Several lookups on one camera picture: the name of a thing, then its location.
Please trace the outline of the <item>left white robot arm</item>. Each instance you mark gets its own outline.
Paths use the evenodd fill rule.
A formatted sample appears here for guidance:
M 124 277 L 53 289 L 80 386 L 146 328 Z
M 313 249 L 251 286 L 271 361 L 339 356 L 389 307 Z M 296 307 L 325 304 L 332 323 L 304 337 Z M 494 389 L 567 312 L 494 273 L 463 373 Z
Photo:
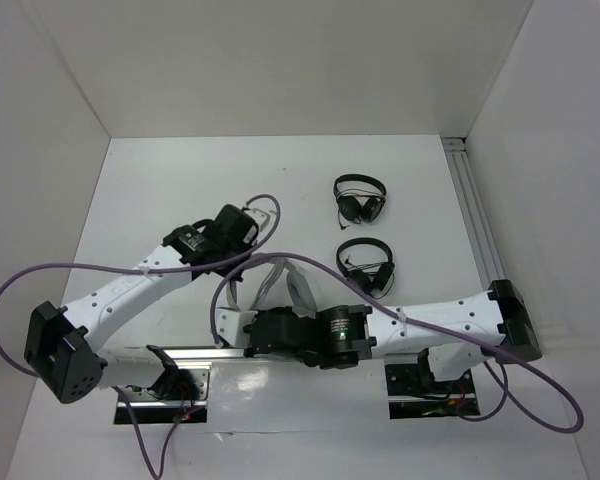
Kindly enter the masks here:
M 213 219 L 174 229 L 130 275 L 62 307 L 45 301 L 31 313 L 24 359 L 62 404 L 96 388 L 145 390 L 156 399 L 191 382 L 155 345 L 106 349 L 110 337 L 146 308 L 201 276 L 213 264 L 226 275 L 255 245 L 260 226 L 245 209 L 227 204 Z

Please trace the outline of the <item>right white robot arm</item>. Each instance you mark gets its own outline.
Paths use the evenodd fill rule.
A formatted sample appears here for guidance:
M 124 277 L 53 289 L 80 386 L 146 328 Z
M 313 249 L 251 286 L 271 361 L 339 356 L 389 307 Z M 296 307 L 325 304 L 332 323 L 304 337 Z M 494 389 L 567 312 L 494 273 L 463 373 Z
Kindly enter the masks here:
M 312 316 L 290 307 L 261 310 L 240 331 L 248 356 L 294 359 L 322 370 L 414 355 L 416 379 L 428 392 L 488 358 L 514 364 L 542 356 L 524 300 L 509 280 L 463 299 L 411 307 L 339 305 Z

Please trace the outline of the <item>white over-ear headphones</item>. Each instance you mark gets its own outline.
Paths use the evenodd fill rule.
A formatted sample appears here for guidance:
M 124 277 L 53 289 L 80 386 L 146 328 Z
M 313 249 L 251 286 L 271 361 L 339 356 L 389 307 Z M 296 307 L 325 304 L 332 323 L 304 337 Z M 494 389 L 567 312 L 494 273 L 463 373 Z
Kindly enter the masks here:
M 220 292 L 226 293 L 227 306 L 224 308 L 244 311 L 238 304 L 238 277 L 244 270 L 255 269 L 263 264 L 271 264 L 272 267 L 262 280 L 247 310 L 263 310 L 271 290 L 281 278 L 284 278 L 286 291 L 291 301 L 290 307 L 299 315 L 314 318 L 322 300 L 320 286 L 315 279 L 296 261 L 287 258 L 270 258 L 264 254 L 256 254 L 224 278 L 227 284 L 219 289 Z M 222 307 L 213 309 L 210 315 L 211 320 L 215 320 L 217 308 Z

